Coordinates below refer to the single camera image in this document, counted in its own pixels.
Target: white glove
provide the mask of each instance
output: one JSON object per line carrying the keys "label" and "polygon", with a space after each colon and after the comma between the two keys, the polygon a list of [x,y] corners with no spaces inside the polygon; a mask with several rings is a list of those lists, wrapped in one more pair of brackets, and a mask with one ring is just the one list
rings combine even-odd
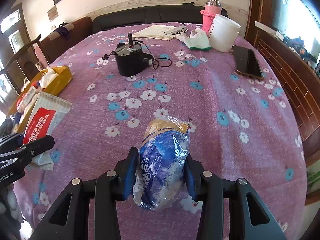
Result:
{"label": "white glove", "polygon": [[[23,218],[21,214],[21,209],[17,202],[17,197],[13,192],[14,185],[10,184],[7,187],[1,189],[1,194],[3,196],[4,201],[10,208],[11,216],[18,220],[20,223],[23,223]],[[0,215],[4,214],[6,211],[6,207],[3,203],[0,202]]]}
{"label": "white glove", "polygon": [[200,28],[192,30],[190,37],[188,37],[185,33],[176,34],[175,37],[177,40],[183,41],[189,49],[211,49],[207,34]]}

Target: black cloth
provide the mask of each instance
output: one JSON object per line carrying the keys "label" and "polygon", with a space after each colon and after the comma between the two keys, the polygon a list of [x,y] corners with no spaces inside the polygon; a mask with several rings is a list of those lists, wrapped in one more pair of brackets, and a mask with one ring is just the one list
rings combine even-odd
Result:
{"label": "black cloth", "polygon": [[70,33],[66,27],[61,26],[59,28],[56,28],[54,31],[59,33],[66,40],[68,40],[70,38]]}

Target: wooden chair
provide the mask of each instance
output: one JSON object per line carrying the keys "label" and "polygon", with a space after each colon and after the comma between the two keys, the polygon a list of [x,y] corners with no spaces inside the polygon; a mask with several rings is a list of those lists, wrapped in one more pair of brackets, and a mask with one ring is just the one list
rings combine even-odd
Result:
{"label": "wooden chair", "polygon": [[18,87],[18,85],[14,82],[12,76],[10,76],[10,74],[8,72],[8,69],[13,62],[18,62],[18,65],[19,65],[21,71],[23,72],[23,74],[26,76],[26,78],[29,81],[31,81],[34,78],[34,76],[38,73],[39,70],[36,68],[35,64],[33,62],[31,62],[30,60],[25,60],[23,65],[20,65],[19,61],[21,61],[21,59],[26,56],[26,53],[28,53],[27,52],[28,49],[36,43],[39,46],[39,48],[41,49],[41,51],[43,52],[44,57],[47,60],[48,64],[52,63],[50,61],[49,57],[47,56],[47,54],[43,50],[43,47],[40,43],[40,38],[41,38],[41,34],[35,40],[24,45],[13,57],[10,58],[10,60],[6,64],[5,68],[0,71],[0,74],[5,73],[7,75],[10,83],[12,84],[13,88],[16,90],[16,92],[18,94],[21,93],[21,90]]}

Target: notebook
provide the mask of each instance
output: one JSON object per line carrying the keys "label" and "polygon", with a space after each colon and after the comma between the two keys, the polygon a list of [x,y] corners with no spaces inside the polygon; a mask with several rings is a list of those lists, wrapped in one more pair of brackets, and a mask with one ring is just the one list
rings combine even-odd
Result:
{"label": "notebook", "polygon": [[174,38],[172,34],[166,34],[164,32],[176,28],[175,26],[158,25],[153,24],[139,32],[132,34],[132,37],[136,38],[153,38],[158,40],[169,41]]}

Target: yellow box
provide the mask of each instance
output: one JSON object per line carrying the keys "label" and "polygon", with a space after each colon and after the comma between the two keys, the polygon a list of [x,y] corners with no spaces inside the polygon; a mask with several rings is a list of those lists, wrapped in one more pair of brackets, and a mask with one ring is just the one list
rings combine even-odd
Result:
{"label": "yellow box", "polygon": [[[57,96],[70,83],[70,81],[72,80],[72,74],[68,66],[52,67],[52,69],[55,71],[55,73],[58,74],[58,76],[56,76],[56,78],[43,91]],[[25,88],[25,90],[23,90],[23,92],[18,96],[17,100],[11,106],[8,116],[10,116],[10,114],[14,115],[17,112],[17,101],[22,97],[22,94],[27,93],[29,88],[31,87],[31,84],[34,81],[39,81],[42,78],[42,76],[44,76],[44,73],[47,72],[48,70],[44,69],[31,80],[30,84]],[[24,132],[26,130],[34,106],[35,105],[33,105],[29,109],[21,124],[19,125],[18,133]]]}

